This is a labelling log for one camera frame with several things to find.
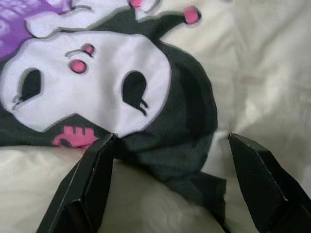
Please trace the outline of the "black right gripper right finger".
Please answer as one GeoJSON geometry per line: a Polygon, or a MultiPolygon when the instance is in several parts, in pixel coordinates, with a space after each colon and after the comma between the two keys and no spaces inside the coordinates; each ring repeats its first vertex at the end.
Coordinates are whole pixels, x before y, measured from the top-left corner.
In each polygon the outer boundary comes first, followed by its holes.
{"type": "Polygon", "coordinates": [[[260,233],[309,233],[311,199],[273,154],[254,140],[228,136],[248,211],[260,233]]]}

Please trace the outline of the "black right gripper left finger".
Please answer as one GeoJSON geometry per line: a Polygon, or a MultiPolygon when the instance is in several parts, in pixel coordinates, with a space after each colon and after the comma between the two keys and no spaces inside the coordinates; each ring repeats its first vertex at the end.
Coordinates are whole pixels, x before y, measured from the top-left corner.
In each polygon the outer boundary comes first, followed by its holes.
{"type": "Polygon", "coordinates": [[[38,233],[98,232],[111,184],[115,141],[109,134],[88,147],[59,184],[38,233]]]}

